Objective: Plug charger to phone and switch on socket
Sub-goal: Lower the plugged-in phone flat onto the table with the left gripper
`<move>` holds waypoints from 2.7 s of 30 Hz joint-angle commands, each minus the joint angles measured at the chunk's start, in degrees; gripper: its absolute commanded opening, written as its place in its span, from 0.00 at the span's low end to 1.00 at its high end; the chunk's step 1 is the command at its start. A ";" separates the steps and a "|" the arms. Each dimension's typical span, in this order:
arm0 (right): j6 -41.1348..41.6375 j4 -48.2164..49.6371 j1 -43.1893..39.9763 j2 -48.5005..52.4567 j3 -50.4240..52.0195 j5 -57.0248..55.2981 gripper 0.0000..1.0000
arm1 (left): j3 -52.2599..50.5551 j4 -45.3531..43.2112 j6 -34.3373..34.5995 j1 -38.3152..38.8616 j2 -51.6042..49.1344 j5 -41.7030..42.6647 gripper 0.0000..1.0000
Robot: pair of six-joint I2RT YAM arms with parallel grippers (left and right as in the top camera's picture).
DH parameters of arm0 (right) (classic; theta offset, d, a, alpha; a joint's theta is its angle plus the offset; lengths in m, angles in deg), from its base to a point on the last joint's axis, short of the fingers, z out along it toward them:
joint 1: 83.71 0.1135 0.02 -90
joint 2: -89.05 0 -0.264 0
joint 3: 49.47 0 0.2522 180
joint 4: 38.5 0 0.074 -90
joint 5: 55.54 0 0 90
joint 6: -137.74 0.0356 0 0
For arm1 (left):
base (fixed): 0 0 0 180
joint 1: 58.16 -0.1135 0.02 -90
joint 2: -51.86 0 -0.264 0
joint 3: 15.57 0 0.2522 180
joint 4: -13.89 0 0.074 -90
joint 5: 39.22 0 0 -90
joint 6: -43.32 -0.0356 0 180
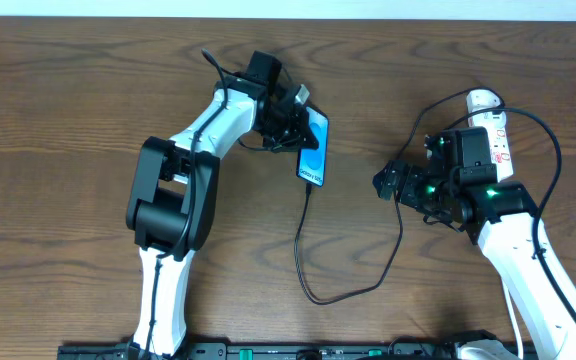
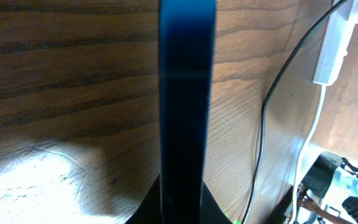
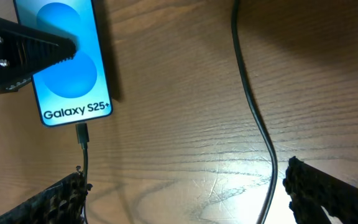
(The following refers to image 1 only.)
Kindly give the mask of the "blue screen smartphone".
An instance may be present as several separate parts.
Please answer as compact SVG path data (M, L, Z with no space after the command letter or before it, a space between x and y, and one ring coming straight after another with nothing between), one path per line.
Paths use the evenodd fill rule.
M316 144L299 150L296 175L314 186L322 187L326 173L329 120L312 107L307 107L306 110L308 129Z

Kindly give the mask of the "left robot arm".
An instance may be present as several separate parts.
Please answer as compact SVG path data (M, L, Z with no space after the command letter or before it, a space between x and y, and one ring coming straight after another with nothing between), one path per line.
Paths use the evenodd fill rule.
M212 228L221 162L232 146L255 131L271 153L325 147L307 88L281 84L279 59L256 51L245 70L230 72L208 50L202 54L219 76L212 101L185 130L149 137L138 156L126 211L143 271L130 359L172 359L183 351L189 273Z

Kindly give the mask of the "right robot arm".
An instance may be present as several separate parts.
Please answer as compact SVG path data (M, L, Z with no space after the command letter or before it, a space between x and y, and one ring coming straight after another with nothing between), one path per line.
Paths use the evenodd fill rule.
M576 288L518 182L501 182L486 128L427 139L426 166L391 160L373 178L378 196L467 233L514 301L541 359L576 359Z

